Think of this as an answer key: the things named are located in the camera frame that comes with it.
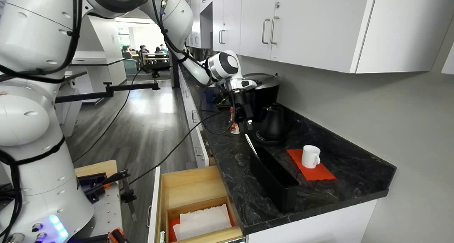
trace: black kettle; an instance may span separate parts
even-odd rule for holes
[[[260,130],[253,134],[253,137],[259,143],[282,144],[287,138],[286,124],[284,121],[284,110],[281,106],[272,105],[262,109],[260,120],[263,123]]]

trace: coffee mug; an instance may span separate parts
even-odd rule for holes
[[[305,145],[303,147],[301,164],[308,169],[315,168],[318,164],[320,164],[320,149],[313,145]]]

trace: blue light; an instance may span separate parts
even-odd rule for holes
[[[66,238],[68,236],[68,232],[66,230],[60,232],[60,236],[62,236],[63,238]]]
[[[63,224],[61,224],[61,222],[59,222],[58,224],[55,224],[54,227],[59,232],[65,229],[65,227],[63,227]]]
[[[50,221],[51,221],[53,224],[56,224],[56,223],[59,223],[59,222],[60,222],[60,219],[58,219],[58,217],[55,216],[55,215],[51,215],[51,216],[50,216]]]

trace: black granite countertop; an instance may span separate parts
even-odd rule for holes
[[[197,108],[199,109],[202,97],[203,110],[217,111],[214,106],[206,105],[203,88],[196,86],[187,73],[183,74]],[[212,112],[202,112],[203,117],[212,114]],[[222,135],[215,135],[206,132],[214,160],[244,235],[360,204],[388,194],[389,184],[396,171],[394,165],[290,109],[286,109],[285,117],[287,122],[294,119],[300,120],[301,127],[290,132],[285,145],[264,147],[300,183],[297,188],[296,207],[287,213],[281,213],[276,208],[251,174],[250,148],[244,134],[234,135],[229,131]],[[224,112],[207,119],[205,123],[211,130],[220,132],[229,125],[229,119],[230,113]],[[315,145],[322,150],[322,163],[336,177],[335,180],[305,180],[286,150],[302,149],[307,144]]]

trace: hardwood floor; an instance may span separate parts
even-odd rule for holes
[[[158,91],[133,90],[113,125],[96,146],[74,166],[81,167],[115,159],[118,169],[127,168],[130,180],[159,163],[189,131],[179,89],[171,81],[159,81]],[[83,105],[73,135],[66,139],[73,160],[83,154],[117,114],[127,91],[115,93],[97,105]],[[196,168],[191,138],[188,137],[161,165],[161,172]],[[130,242],[146,242],[146,217],[153,196],[154,172],[132,185],[138,222],[134,223],[122,204],[123,229]]]

